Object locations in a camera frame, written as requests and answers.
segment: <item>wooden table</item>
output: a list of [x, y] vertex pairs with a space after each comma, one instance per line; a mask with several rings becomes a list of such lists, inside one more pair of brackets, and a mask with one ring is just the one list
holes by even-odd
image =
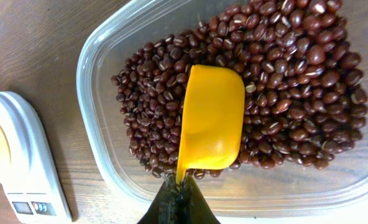
[[[73, 216], [79, 223], [135, 223], [102, 179], [76, 97], [83, 44], [128, 0], [0, 0], [0, 91], [38, 112]], [[0, 223], [19, 223], [0, 185]]]

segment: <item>brown wooden surface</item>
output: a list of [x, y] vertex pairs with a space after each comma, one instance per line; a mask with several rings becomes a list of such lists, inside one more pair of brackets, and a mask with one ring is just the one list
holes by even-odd
[[[38, 112], [73, 216], [79, 223], [134, 223], [102, 179], [76, 97], [78, 57], [88, 36], [127, 0], [0, 0], [0, 91]], [[0, 223], [19, 223], [0, 185]]]

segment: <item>pile of red beans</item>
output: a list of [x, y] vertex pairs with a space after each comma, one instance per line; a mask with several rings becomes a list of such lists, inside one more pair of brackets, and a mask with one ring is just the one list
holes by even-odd
[[[346, 41], [343, 0], [249, 0], [195, 30], [148, 42], [111, 78], [123, 104], [130, 153], [153, 176], [175, 172], [192, 65], [234, 70], [246, 87], [237, 160], [271, 169], [284, 161], [324, 169], [351, 150], [366, 125], [367, 94]], [[221, 170], [189, 170], [202, 179]]]

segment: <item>tabletop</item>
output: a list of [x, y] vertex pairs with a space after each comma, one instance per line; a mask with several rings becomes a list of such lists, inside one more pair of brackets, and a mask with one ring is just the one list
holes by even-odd
[[[135, 223], [91, 152], [75, 88], [76, 66], [92, 31], [128, 0], [0, 1], [0, 91], [14, 91], [38, 112], [74, 221]], [[19, 223], [0, 185], [0, 223]]]

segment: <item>kitchen scale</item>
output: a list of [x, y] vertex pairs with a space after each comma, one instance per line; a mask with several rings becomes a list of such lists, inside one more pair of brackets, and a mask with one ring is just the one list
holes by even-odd
[[13, 92], [0, 92], [0, 183], [20, 222], [71, 223], [42, 123]]

